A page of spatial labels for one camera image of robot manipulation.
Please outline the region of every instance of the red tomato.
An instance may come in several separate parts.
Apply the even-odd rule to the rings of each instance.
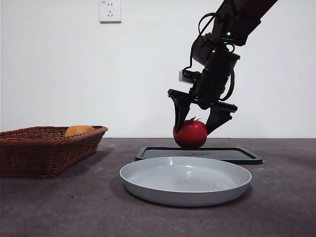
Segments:
[[[204,145],[207,139],[207,128],[198,120],[185,120],[181,129],[176,133],[173,127],[175,142],[182,148],[196,149]]]

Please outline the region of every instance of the table surface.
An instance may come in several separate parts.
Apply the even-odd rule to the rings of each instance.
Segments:
[[[316,139],[208,139],[264,159],[240,198],[180,208],[143,201],[119,170],[142,146],[171,138],[104,138],[98,152],[52,179],[1,178],[1,237],[312,237],[316,236]]]

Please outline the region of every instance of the tray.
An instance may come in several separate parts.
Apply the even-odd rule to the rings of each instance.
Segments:
[[[262,164],[261,157],[239,147],[205,147],[196,150],[186,150],[179,147],[142,147],[136,155],[136,160],[156,157],[200,157],[233,164]]]

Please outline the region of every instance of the electrical outlet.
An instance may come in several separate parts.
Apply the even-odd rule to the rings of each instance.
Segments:
[[[121,22],[121,0],[102,0],[99,3],[99,20],[101,23]]]

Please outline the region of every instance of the wicker basket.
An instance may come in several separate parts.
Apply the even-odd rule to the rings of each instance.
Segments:
[[[30,127],[0,132],[0,176],[49,178],[96,153],[103,126],[65,137],[68,127]]]

